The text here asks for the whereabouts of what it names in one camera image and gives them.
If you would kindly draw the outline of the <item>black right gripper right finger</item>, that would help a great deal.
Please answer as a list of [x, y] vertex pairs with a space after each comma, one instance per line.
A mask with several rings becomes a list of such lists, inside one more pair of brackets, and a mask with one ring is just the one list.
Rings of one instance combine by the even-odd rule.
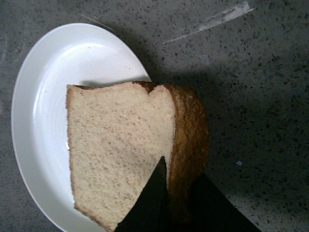
[[201, 174], [194, 180], [180, 185], [179, 197], [183, 204], [183, 218], [179, 222], [180, 232], [259, 232], [220, 192], [215, 184]]

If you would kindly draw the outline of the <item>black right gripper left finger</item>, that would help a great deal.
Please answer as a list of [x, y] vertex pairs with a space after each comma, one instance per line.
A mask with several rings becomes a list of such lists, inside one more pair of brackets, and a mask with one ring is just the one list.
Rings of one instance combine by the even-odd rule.
[[161, 157], [136, 203], [116, 232], [163, 232], [166, 227], [167, 167]]

